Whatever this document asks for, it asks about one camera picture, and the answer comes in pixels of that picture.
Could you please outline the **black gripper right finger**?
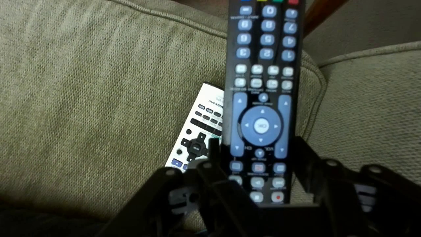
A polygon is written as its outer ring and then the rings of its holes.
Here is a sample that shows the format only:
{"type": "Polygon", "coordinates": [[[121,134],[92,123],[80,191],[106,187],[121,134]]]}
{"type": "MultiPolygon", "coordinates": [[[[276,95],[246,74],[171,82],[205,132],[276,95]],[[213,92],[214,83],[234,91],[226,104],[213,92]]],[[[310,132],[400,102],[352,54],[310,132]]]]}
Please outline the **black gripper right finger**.
{"type": "Polygon", "coordinates": [[[292,140],[293,173],[313,204],[294,215],[298,237],[421,237],[421,187],[393,170],[354,171],[292,140]]]}

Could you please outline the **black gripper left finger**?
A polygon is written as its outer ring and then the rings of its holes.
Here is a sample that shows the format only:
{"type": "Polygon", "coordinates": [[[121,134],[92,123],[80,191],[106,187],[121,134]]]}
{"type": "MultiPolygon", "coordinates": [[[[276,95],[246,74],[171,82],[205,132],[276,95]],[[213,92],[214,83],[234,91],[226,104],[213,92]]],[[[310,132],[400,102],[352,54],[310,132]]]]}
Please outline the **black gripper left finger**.
{"type": "Polygon", "coordinates": [[[209,158],[185,173],[159,169],[96,237],[258,237],[256,206],[219,166],[217,138],[209,158]]]}

